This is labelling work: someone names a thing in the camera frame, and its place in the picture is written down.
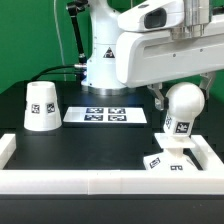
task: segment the white small block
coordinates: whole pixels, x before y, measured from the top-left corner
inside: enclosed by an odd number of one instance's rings
[[[15,134],[5,134],[0,139],[0,169],[3,169],[16,149]]]
[[[89,171],[88,194],[120,194],[120,171]]]
[[[173,138],[166,133],[155,133],[155,138],[162,149],[194,148],[195,144],[189,137]]]
[[[201,135],[192,135],[191,139],[196,145],[191,151],[203,170],[224,169],[222,161]]]

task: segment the white paper cup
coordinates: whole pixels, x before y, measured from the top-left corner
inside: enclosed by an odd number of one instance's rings
[[[61,126],[57,94],[53,82],[37,81],[27,85],[24,127],[31,131],[50,131]]]

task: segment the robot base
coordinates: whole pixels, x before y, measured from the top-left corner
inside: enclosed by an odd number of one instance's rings
[[[97,88],[90,85],[87,85],[87,82],[84,80],[82,81],[82,90],[85,92],[90,92],[97,95],[103,96],[119,96],[124,95],[126,93],[132,93],[135,91],[135,88],[117,88],[117,89],[106,89],[106,88]]]

